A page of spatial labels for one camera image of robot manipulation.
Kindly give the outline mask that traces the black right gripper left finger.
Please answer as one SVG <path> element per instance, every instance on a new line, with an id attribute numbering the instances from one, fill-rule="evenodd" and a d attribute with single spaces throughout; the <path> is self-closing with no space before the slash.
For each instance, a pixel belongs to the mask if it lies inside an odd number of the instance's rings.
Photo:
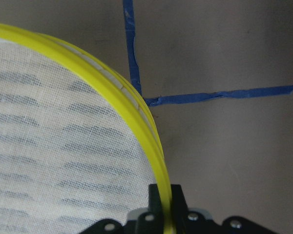
<path id="1" fill-rule="evenodd" d="M 148 211 L 156 219 L 164 219 L 163 208 L 157 184 L 148 186 Z"/>

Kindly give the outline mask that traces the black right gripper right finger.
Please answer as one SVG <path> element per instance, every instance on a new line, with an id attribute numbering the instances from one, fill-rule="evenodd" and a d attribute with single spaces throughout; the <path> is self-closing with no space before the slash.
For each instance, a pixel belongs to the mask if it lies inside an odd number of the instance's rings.
<path id="1" fill-rule="evenodd" d="M 188 205 L 186 203 L 186 199 L 182 190 L 181 185 L 172 184 L 171 185 L 172 192 L 172 216 L 174 219 L 185 219 L 188 214 Z"/>

